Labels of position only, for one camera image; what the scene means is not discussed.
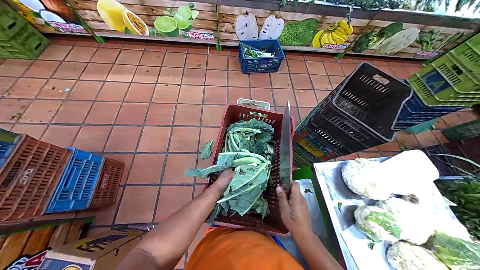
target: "terracotta tile floor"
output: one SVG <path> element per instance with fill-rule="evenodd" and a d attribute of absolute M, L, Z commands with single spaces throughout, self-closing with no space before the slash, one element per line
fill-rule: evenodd
<path fill-rule="evenodd" d="M 417 61 L 287 52 L 278 73 L 248 75 L 239 71 L 235 48 L 70 37 L 52 43 L 36 61 L 0 59 L 0 127 L 125 162 L 114 206 L 50 216 L 96 216 L 96 231 L 159 222 L 201 193 L 205 180 L 184 170 L 211 162 L 198 150 L 215 140 L 226 104 L 252 98 L 283 110 L 290 100 L 298 123 L 363 61 L 399 79 L 421 68 Z M 394 142 L 337 160 L 443 143 L 441 129 L 474 118 L 470 110 L 455 112 L 432 131 L 400 132 Z"/>

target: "knife blade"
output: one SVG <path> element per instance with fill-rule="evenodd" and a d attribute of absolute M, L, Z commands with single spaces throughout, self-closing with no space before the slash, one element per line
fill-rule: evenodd
<path fill-rule="evenodd" d="M 280 180 L 286 187 L 290 187 L 292 179 L 292 132 L 290 122 L 290 101 L 285 106 L 282 119 L 282 132 L 280 137 Z"/>

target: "orange shirt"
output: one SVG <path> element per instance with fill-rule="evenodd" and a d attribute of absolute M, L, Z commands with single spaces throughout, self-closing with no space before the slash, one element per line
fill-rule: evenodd
<path fill-rule="evenodd" d="M 272 238 L 252 231 L 217 227 L 207 231 L 185 270 L 302 270 Z"/>

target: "painted lime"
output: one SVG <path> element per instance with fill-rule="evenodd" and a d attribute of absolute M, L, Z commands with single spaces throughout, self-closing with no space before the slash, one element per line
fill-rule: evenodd
<path fill-rule="evenodd" d="M 170 16 L 160 16 L 153 23 L 158 32 L 164 37 L 176 37 L 179 35 L 177 21 Z"/>

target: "cardboard box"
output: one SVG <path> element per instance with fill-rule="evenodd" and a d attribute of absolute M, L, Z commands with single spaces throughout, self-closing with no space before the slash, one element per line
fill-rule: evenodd
<path fill-rule="evenodd" d="M 39 270 L 113 270 L 145 231 L 111 230 L 47 252 Z"/>

